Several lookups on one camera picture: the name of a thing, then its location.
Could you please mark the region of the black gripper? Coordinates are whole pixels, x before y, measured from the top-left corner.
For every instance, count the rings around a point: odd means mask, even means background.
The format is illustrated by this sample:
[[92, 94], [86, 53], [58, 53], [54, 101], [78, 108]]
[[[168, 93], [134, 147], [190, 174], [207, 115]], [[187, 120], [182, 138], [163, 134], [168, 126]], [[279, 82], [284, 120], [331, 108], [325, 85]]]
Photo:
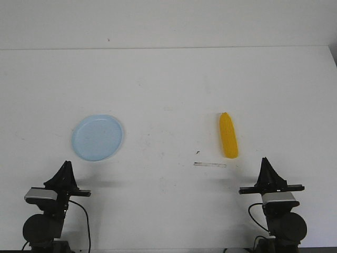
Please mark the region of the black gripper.
[[[268, 184], [273, 186], [265, 186], [266, 178]], [[293, 192], [293, 191], [303, 191], [305, 186], [301, 184], [287, 185], [287, 181], [280, 177], [277, 172], [273, 169], [269, 160], [264, 157], [261, 161], [260, 173], [256, 182], [256, 186], [253, 187], [240, 187], [239, 194], [261, 194], [274, 193], [274, 192]]]
[[57, 173], [49, 180], [44, 182], [45, 190], [52, 190], [56, 193], [55, 198], [43, 200], [47, 205], [66, 204], [70, 197], [90, 197], [90, 190], [81, 190], [78, 188], [72, 162], [65, 161]]

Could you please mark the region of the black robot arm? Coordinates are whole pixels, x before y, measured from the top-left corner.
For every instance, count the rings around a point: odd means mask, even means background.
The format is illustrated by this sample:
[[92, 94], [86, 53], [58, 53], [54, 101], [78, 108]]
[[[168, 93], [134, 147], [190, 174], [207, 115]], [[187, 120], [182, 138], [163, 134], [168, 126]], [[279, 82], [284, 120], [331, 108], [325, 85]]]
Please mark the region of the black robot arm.
[[44, 182], [43, 187], [31, 187], [24, 200], [36, 205], [42, 213], [32, 215], [23, 225], [25, 245], [31, 247], [30, 252], [73, 252], [69, 242], [61, 240], [70, 203], [79, 206], [85, 213], [90, 252], [92, 241], [88, 212], [81, 204], [71, 200], [71, 197], [90, 196], [90, 190], [81, 190], [77, 186], [70, 161], [65, 161], [56, 174]]
[[267, 227], [257, 225], [268, 233], [265, 236], [256, 236], [251, 252], [299, 252], [299, 244], [307, 235], [305, 220], [292, 209], [300, 202], [292, 194], [303, 191], [302, 184], [288, 184], [273, 169], [269, 160], [264, 157], [261, 161], [260, 173], [257, 182], [252, 187], [240, 187], [239, 194], [260, 194], [262, 202], [251, 204], [248, 214], [253, 221], [251, 208], [261, 205]]

